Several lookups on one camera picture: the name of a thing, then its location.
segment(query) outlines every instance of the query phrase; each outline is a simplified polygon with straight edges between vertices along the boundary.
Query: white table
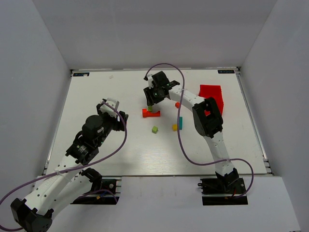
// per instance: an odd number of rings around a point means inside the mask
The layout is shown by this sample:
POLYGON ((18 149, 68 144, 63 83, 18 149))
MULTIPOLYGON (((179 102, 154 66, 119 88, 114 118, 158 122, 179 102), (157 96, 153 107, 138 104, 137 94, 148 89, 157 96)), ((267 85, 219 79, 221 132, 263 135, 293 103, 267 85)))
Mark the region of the white table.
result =
MULTIPOLYGON (((244 178, 248 186, 250 177, 244 178)), ((123 177, 117 205, 69 205, 49 232, 291 232, 300 230, 281 177, 257 177, 248 205, 203 206, 199 178, 123 177)))
MULTIPOLYGON (((119 100, 118 110, 129 114, 128 138, 120 152, 94 166, 102 175, 214 174, 214 166, 194 166, 183 156, 177 132, 172 130, 177 118, 175 102, 165 99, 153 107, 154 110, 161 110, 161 117, 142 118, 142 108, 147 107, 143 93, 147 87, 147 82, 143 80, 145 72, 91 72, 89 76, 72 77, 47 173, 54 171, 86 118, 96 114, 99 101, 109 97, 119 100), (157 134, 151 132, 153 126, 158 127, 157 134)), ((177 71, 164 72, 170 81, 182 83, 177 71)), ((218 74, 217 70, 185 70, 184 75, 186 88, 196 94, 201 84, 221 85, 224 100, 223 132, 230 158, 243 158, 253 166, 256 174, 265 174, 262 150, 255 137, 236 75, 218 74)), ((196 162, 213 161, 207 143, 194 128, 192 113, 183 107, 181 116, 181 136, 188 156, 196 162)), ((122 143, 123 137, 122 131, 112 131, 94 161, 112 153, 122 143)), ((250 173, 245 163, 236 161, 234 165, 240 174, 250 173)))

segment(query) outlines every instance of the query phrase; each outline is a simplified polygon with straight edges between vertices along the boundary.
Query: label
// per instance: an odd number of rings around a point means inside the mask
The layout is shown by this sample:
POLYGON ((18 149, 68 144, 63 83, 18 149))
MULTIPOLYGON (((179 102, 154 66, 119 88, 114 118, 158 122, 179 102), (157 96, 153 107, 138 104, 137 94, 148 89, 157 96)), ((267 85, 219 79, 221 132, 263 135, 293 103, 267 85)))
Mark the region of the label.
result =
POLYGON ((89 76, 89 72, 75 72, 73 76, 89 76))
POLYGON ((86 150, 86 147, 82 145, 81 147, 79 147, 78 152, 83 153, 85 150, 86 150))
POLYGON ((219 74, 230 74, 230 73, 235 73, 234 70, 218 70, 219 74))

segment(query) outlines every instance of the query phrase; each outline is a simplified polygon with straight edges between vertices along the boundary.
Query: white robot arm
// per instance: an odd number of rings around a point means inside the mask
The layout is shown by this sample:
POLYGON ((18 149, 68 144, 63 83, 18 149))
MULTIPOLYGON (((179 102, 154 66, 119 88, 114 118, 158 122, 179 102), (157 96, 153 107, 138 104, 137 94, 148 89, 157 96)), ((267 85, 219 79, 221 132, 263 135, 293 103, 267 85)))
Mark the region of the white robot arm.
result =
MULTIPOLYGON (((182 87, 177 81, 169 81, 164 72, 148 75, 144 78, 148 81, 148 87, 144 89, 147 105, 154 105, 164 98, 180 101, 182 87)), ((193 113, 194 124, 197 132, 206 140, 214 161, 229 159, 222 133, 223 119, 218 106, 213 98, 204 99, 196 94, 184 90, 182 105, 193 113)), ((230 161, 215 164, 216 175, 221 180, 225 189, 229 188, 239 175, 230 161)))
MULTIPOLYGON (((117 110, 118 101, 103 101, 117 110)), ((57 175, 44 180, 23 200, 16 198, 12 202, 14 219, 27 232, 46 232, 63 208, 82 194, 101 188, 102 176, 92 168, 59 172, 87 165, 98 154, 98 148, 112 130, 125 130, 117 114, 105 104, 98 104, 97 112, 98 115, 87 118, 82 130, 77 133, 73 144, 55 169, 57 175)), ((122 111, 119 113, 126 123, 128 115, 122 111)))

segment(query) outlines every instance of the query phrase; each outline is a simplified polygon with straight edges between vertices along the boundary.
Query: teal block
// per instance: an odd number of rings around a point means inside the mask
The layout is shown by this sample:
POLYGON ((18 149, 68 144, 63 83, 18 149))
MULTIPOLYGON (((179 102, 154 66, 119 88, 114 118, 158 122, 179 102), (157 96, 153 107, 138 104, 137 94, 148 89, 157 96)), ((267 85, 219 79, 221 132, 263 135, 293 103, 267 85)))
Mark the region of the teal block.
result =
POLYGON ((183 129, 183 117, 179 117, 179 129, 183 129))

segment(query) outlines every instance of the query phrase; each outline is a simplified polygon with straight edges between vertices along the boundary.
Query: purple cable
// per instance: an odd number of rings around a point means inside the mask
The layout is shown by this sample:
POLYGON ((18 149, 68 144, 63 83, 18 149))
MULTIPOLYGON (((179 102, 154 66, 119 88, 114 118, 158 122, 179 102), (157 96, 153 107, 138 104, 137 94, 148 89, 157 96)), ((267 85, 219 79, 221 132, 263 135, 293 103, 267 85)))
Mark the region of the purple cable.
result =
MULTIPOLYGON (((172 66, 174 67, 175 69, 177 69, 179 71, 179 73, 181 74, 182 78, 183 78, 183 89, 182 89, 182 94, 180 96, 180 102, 179 102, 179 108, 178 108, 178 113, 177 113, 177 135, 178 135, 178 141, 179 141, 179 145, 180 145, 180 149, 182 150, 183 152, 183 155, 185 156, 185 158, 192 164, 194 165, 198 165, 198 166, 208 166, 208 165, 212 165, 212 164, 216 164, 216 163, 221 163, 221 162, 224 162, 224 161, 228 161, 227 159, 221 159, 221 160, 217 160, 217 161, 214 161, 214 162, 209 162, 209 163, 196 163, 192 160, 190 160, 190 158, 187 156, 184 148, 183 148, 183 143, 182 143, 182 140, 181 140, 181 137, 180 137, 180 130, 179 130, 179 119, 180 119, 180 109, 181 109, 181 106, 182 106, 182 102, 183 102, 183 94, 184 94, 184 75, 182 73, 182 71, 177 68, 175 65, 173 64, 169 64, 169 63, 159 63, 159 64, 156 64, 154 66, 152 66, 146 73, 145 76, 147 76, 147 74, 150 72, 151 69, 153 69, 154 67, 158 66, 158 65, 169 65, 169 66, 172 66)), ((248 161, 244 160, 244 159, 240 159, 240 158, 235 158, 235 159, 229 159, 230 161, 236 161, 236 160, 240 160, 240 161, 243 161, 245 162, 246 164, 249 165, 250 169, 251 169, 251 182, 249 184, 249 187, 247 188, 247 190, 239 195, 239 196, 236 196, 236 197, 233 197, 233 198, 239 198, 239 197, 242 197, 243 195, 245 195, 252 187, 252 184, 253 184, 253 179, 254 179, 254 172, 253 172, 253 167, 249 164, 248 161)))
POLYGON ((91 195, 91 194, 95 194, 95 193, 98 193, 98 192, 108 192, 110 195, 112 195, 114 197, 116 203, 118 203, 118 200, 117 200, 115 194, 113 194, 108 189, 99 189, 99 190, 96 190, 96 191, 93 191, 93 192, 88 192, 88 193, 85 193, 83 196, 78 197, 77 199, 81 199, 81 198, 84 198, 85 196, 88 196, 88 195, 91 195))
MULTIPOLYGON (((122 123, 123 123, 123 125, 124 125, 124 128, 125 128, 125 137, 124 137, 123 142, 121 143, 121 145, 120 145, 114 152, 112 152, 111 154, 109 154, 108 156, 106 156, 106 157, 104 157, 104 158, 101 158, 101 159, 99 159, 99 160, 97 160, 97 161, 95 161, 95 162, 93 162, 93 163, 89 163, 89 164, 84 165, 84 166, 81 166, 81 167, 68 168, 68 169, 61 170, 61 171, 59 171, 60 173, 65 173, 65 172, 70 172, 70 171, 74 171, 74 170, 79 170, 79 169, 83 169, 83 168, 92 166, 92 165, 94 165, 94 164, 100 163, 100 162, 102 162, 102 161, 108 159, 109 157, 113 156, 114 154, 116 154, 116 153, 124 146, 124 144, 125 144, 125 142, 126 142, 126 138, 127 138, 126 123, 125 123, 124 119, 121 117, 120 113, 119 113, 115 108, 111 107, 110 105, 106 104, 105 102, 103 102, 103 104, 106 105, 106 106, 108 106, 109 108, 111 108, 113 111, 115 111, 115 112, 118 114, 120 120, 122 121, 122 123)), ((37 181, 39 181, 39 180, 43 180, 43 179, 46 179, 46 178, 55 176, 55 175, 57 175, 57 173, 50 173, 50 174, 48 174, 48 175, 39 177, 39 178, 34 179, 34 180, 31 180, 31 181, 28 181, 28 182, 26 182, 26 183, 24 183, 24 184, 22 184, 22 185, 20 185, 20 186, 18 186, 18 187, 16 187, 16 188, 14 188, 13 190, 11 190, 10 192, 8 192, 8 193, 0 200, 0 205, 4 202, 4 200, 5 200, 8 196, 10 196, 12 193, 16 192, 17 190, 21 189, 22 187, 27 186, 27 185, 30 185, 30 184, 32 184, 32 183, 35 183, 35 182, 37 182, 37 181)), ((8 229, 8 228, 3 227, 2 225, 0 225, 0 229, 3 230, 3 231, 19 231, 19 230, 22 230, 23 228, 8 229)))

